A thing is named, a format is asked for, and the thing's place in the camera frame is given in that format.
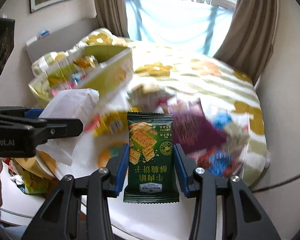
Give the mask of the grey headboard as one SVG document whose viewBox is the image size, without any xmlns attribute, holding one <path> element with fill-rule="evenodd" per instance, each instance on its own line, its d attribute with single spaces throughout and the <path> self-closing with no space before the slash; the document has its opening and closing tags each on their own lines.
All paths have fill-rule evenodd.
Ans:
<svg viewBox="0 0 300 240">
<path fill-rule="evenodd" d="M 82 38 L 99 27 L 97 19 L 86 18 L 33 42 L 26 47 L 26 52 L 31 63 L 34 63 L 46 53 L 66 51 L 72 48 Z"/>
</svg>

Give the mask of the brown curtain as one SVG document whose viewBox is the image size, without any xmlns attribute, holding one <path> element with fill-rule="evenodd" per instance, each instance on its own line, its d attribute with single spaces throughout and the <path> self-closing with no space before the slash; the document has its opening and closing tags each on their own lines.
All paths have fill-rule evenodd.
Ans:
<svg viewBox="0 0 300 240">
<path fill-rule="evenodd" d="M 214 58 L 255 84 L 273 53 L 279 0 L 237 0 L 229 31 Z"/>
<path fill-rule="evenodd" d="M 112 34 L 129 37 L 126 1 L 125 0 L 94 0 L 98 25 L 107 28 Z"/>
</svg>

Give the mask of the blue red snack bag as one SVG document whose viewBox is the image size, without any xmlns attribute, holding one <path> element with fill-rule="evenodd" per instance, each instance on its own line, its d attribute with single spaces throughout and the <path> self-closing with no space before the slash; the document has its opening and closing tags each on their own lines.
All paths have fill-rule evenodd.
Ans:
<svg viewBox="0 0 300 240">
<path fill-rule="evenodd" d="M 187 156 L 212 175 L 230 178 L 232 175 L 239 176 L 241 173 L 245 166 L 244 156 L 246 152 L 245 146 L 239 146 L 230 152 L 223 148 L 213 147 L 190 153 Z"/>
</svg>

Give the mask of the purple snack bag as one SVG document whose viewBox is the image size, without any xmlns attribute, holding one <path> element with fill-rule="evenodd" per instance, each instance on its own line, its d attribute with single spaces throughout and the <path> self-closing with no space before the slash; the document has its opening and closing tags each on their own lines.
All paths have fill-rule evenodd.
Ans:
<svg viewBox="0 0 300 240">
<path fill-rule="evenodd" d="M 180 144 L 184 153 L 189 154 L 226 143 L 227 135 L 215 128 L 202 111 L 189 109 L 172 114 L 173 143 Z"/>
</svg>

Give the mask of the yellow green cardboard box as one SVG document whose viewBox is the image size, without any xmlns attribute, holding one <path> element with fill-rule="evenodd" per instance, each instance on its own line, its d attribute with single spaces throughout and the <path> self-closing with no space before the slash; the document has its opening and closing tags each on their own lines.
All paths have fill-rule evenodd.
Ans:
<svg viewBox="0 0 300 240">
<path fill-rule="evenodd" d="M 38 102 L 46 106 L 53 97 L 67 89 L 94 89 L 99 100 L 109 100 L 132 79 L 132 50 L 123 46 L 78 46 L 48 64 L 39 62 L 40 73 L 29 83 Z"/>
</svg>

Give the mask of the floral patterned bed blanket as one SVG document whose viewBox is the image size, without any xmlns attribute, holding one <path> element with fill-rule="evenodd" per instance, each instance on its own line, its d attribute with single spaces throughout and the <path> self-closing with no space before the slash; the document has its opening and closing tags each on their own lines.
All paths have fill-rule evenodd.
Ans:
<svg viewBox="0 0 300 240">
<path fill-rule="evenodd" d="M 172 66 L 169 76 L 151 77 L 135 74 L 111 99 L 99 101 L 97 113 L 129 108 L 127 93 L 137 85 L 157 85 L 173 94 L 166 106 L 178 110 L 188 103 L 200 101 L 207 120 L 227 113 L 233 122 L 249 133 L 249 141 L 234 153 L 231 170 L 251 186 L 260 178 L 267 164 L 267 146 L 261 104 L 249 76 L 226 64 L 201 54 L 163 47 L 151 42 L 128 42 L 132 49 L 133 67 L 145 64 Z M 71 156 L 72 164 L 55 161 L 39 152 L 31 159 L 30 170 L 38 175 L 61 179 L 66 174 L 87 176 L 106 164 L 107 147 L 128 140 L 128 132 L 94 136 L 83 133 Z M 177 203 L 132 204 L 122 197 L 109 201 L 111 226 L 126 239 L 188 239 L 194 213 L 194 199 L 180 196 Z"/>
</svg>

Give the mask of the brown right curtain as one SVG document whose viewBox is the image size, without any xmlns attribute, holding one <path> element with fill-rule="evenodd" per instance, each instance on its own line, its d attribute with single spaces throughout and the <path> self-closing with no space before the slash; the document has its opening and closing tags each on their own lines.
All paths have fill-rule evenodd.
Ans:
<svg viewBox="0 0 300 240">
<path fill-rule="evenodd" d="M 255 84 L 273 53 L 279 0 L 237 0 L 229 31 L 214 58 Z"/>
</svg>

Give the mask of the light blue window cloth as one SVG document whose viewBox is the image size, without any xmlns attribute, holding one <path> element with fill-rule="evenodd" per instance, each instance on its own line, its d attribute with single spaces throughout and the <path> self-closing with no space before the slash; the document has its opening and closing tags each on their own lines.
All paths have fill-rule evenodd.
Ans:
<svg viewBox="0 0 300 240">
<path fill-rule="evenodd" d="M 213 56 L 232 22 L 232 10 L 181 0 L 126 0 L 130 39 Z"/>
</svg>

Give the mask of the brown left curtain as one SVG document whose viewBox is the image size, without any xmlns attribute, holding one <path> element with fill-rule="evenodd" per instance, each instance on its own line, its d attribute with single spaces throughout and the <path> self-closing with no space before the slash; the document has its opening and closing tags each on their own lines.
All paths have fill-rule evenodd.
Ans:
<svg viewBox="0 0 300 240">
<path fill-rule="evenodd" d="M 126 1 L 125 0 L 94 0 L 98 25 L 107 28 L 112 34 L 129 37 Z"/>
</svg>

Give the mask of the white pink snack packet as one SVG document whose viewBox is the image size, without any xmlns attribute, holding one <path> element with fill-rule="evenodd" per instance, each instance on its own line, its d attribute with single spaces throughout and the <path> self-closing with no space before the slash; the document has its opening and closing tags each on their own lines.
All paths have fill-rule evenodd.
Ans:
<svg viewBox="0 0 300 240">
<path fill-rule="evenodd" d="M 69 89 L 59 91 L 40 114 L 40 118 L 74 118 L 86 125 L 99 100 L 94 89 Z M 72 165 L 72 153 L 78 136 L 64 139 L 49 139 L 37 146 L 37 150 L 50 155 L 57 162 Z"/>
</svg>

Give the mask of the green cracker packet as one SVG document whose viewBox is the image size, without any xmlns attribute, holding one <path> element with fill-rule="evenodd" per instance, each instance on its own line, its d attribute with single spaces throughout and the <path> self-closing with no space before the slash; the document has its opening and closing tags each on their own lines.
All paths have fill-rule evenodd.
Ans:
<svg viewBox="0 0 300 240">
<path fill-rule="evenodd" d="M 179 202 L 173 157 L 174 117 L 129 112 L 127 122 L 129 165 L 123 201 L 133 204 Z"/>
</svg>

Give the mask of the yellow snack packet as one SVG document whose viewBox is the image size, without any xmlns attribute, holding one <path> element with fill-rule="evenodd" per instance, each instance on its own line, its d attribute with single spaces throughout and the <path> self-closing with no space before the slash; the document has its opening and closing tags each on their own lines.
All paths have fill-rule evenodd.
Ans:
<svg viewBox="0 0 300 240">
<path fill-rule="evenodd" d="M 104 134 L 115 134 L 128 127 L 127 113 L 139 112 L 136 107 L 129 110 L 110 110 L 106 113 L 98 114 L 94 124 L 93 135 L 95 137 Z"/>
</svg>

